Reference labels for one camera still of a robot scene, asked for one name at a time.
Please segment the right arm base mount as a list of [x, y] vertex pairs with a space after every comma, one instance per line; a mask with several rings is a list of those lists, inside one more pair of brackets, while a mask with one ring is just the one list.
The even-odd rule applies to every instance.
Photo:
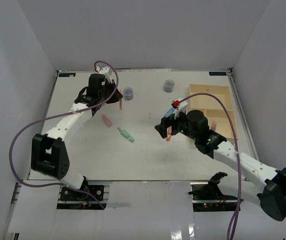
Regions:
[[191, 182], [188, 194], [192, 197], [192, 206], [195, 213], [205, 212], [234, 212], [237, 207], [237, 198], [234, 195], [225, 195], [220, 190], [222, 180], [228, 176], [225, 172], [218, 172], [204, 183]]

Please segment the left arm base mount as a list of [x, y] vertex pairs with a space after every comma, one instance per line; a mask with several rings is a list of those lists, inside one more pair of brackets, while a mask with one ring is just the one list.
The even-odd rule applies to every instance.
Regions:
[[90, 184], [81, 190], [63, 186], [59, 192], [56, 208], [58, 210], [104, 210], [107, 200], [106, 188], [102, 184]]

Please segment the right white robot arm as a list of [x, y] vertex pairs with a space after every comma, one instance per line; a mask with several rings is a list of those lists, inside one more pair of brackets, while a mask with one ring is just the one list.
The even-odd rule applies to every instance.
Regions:
[[279, 170], [238, 152], [236, 145], [210, 129], [208, 119], [199, 110], [173, 113], [154, 128], [163, 139], [171, 128], [172, 135], [183, 134], [193, 140], [202, 154], [234, 170], [240, 167], [241, 175], [249, 180], [241, 187], [241, 199], [261, 207], [276, 221], [286, 218], [286, 167]]

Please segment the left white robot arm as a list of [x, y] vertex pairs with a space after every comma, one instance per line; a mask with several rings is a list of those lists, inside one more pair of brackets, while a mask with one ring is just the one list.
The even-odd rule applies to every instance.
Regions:
[[80, 90], [68, 115], [45, 134], [33, 137], [31, 169], [71, 187], [71, 193], [77, 199], [86, 198], [89, 187], [84, 184], [85, 177], [70, 167], [67, 144], [102, 104], [117, 103], [122, 97], [107, 68], [92, 73], [88, 86]]

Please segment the pink highlighter pen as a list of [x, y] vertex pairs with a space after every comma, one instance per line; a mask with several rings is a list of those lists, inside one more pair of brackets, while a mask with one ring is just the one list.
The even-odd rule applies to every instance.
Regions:
[[212, 131], [216, 131], [216, 129], [217, 129], [217, 122], [216, 122], [216, 121], [213, 121], [213, 122], [211, 123], [210, 129], [211, 129]]

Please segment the orange highlighter pen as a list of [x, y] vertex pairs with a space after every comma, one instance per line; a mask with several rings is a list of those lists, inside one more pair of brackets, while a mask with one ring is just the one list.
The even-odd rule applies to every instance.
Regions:
[[123, 99], [119, 100], [119, 110], [122, 111], [123, 110]]

